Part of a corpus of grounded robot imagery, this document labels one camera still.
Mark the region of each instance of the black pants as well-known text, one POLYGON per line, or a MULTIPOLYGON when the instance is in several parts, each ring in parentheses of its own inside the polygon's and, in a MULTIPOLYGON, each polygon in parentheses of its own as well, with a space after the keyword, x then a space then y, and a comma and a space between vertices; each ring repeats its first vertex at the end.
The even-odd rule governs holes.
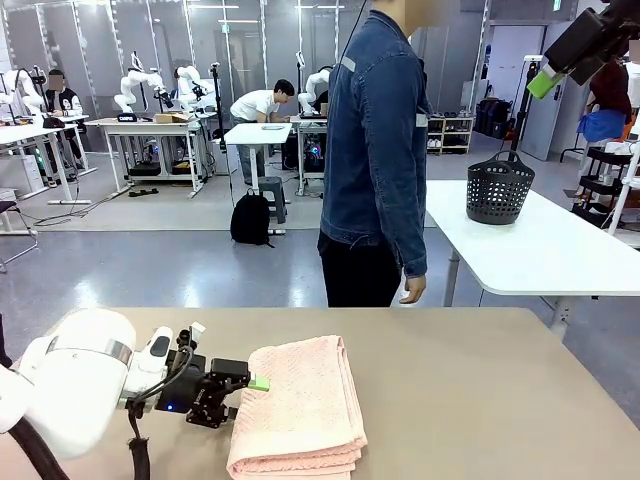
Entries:
POLYGON ((351 248, 320 232, 318 251, 330 308, 391 306, 401 275, 388 245, 351 248))

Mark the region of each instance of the door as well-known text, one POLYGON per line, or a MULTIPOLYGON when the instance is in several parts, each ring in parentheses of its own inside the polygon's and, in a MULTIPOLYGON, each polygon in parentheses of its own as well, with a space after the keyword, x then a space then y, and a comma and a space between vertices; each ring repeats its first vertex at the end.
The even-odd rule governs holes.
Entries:
MULTIPOLYGON (((543 52, 553 45, 553 43, 564 33, 571 22, 557 23, 547 27, 543 52)), ((556 128, 558 111, 562 103, 562 94, 566 79, 556 85, 555 89, 542 100, 533 98, 527 115, 525 130, 520 142, 520 150, 532 157, 547 161, 553 132, 556 128)))

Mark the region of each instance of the man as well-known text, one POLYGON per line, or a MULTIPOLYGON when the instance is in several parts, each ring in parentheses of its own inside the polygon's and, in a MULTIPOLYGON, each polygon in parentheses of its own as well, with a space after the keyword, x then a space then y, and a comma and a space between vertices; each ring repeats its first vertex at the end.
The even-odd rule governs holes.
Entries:
MULTIPOLYGON (((287 103, 296 91, 288 80, 280 79, 272 90, 256 90, 240 97, 231 105, 231 121, 233 126, 241 123, 287 123, 289 117, 279 118, 276 112, 281 104, 287 103)), ((244 183, 251 185, 251 157, 249 147, 239 145, 240 164, 244 183)), ((262 150, 258 152, 256 163, 258 166, 258 177, 264 177, 264 154, 262 150)))
MULTIPOLYGON (((64 76, 62 70, 53 69, 49 72, 49 88, 45 92, 47 97, 47 111, 54 117, 75 117, 82 115, 82 105, 76 92, 67 87, 67 79, 64 76)), ((84 130, 86 127, 79 122, 79 129, 84 130)), ((73 156, 76 157, 76 167, 83 168, 81 162, 82 158, 80 148, 76 144, 75 134, 73 130, 66 130, 64 132, 73 156)), ((57 171, 55 163, 52 165, 53 171, 57 171)))
POLYGON ((374 0, 330 80, 318 250, 329 307, 389 307, 426 288, 428 102, 407 37, 454 0, 374 0))

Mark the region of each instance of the hand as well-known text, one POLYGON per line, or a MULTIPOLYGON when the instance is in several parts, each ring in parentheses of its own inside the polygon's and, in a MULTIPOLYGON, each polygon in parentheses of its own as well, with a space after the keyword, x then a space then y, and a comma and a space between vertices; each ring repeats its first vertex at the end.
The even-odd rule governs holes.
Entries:
POLYGON ((410 305, 420 300, 422 293, 427 288, 427 277, 424 275, 416 278, 407 278, 404 283, 404 289, 409 292, 404 298, 400 299, 400 303, 403 305, 410 305))

